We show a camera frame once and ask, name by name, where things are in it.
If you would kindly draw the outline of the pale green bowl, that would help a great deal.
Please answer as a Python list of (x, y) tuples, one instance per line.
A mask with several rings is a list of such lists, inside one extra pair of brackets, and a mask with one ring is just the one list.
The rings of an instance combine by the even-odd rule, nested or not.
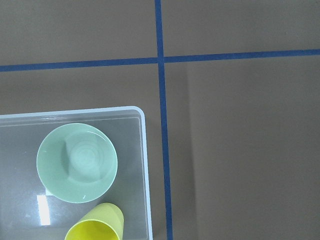
[(54, 197), (73, 204), (88, 203), (113, 185), (118, 156), (101, 130), (85, 123), (68, 123), (43, 139), (36, 169), (41, 183)]

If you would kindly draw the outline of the yellow plastic cup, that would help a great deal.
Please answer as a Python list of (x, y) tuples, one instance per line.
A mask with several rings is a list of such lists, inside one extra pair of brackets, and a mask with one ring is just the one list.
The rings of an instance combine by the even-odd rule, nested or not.
[(122, 240), (124, 215), (112, 203), (101, 203), (90, 210), (66, 233), (66, 240)]

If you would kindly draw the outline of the translucent plastic storage box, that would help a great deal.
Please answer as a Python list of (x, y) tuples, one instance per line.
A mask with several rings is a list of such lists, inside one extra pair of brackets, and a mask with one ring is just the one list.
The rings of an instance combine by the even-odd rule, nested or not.
[[(45, 136), (67, 123), (86, 123), (104, 132), (118, 156), (111, 188), (87, 203), (68, 203), (41, 183), (36, 156)], [(0, 117), (0, 237), (3, 240), (62, 240), (68, 230), (101, 203), (124, 215), (125, 240), (152, 234), (146, 124), (136, 106), (107, 107)]]

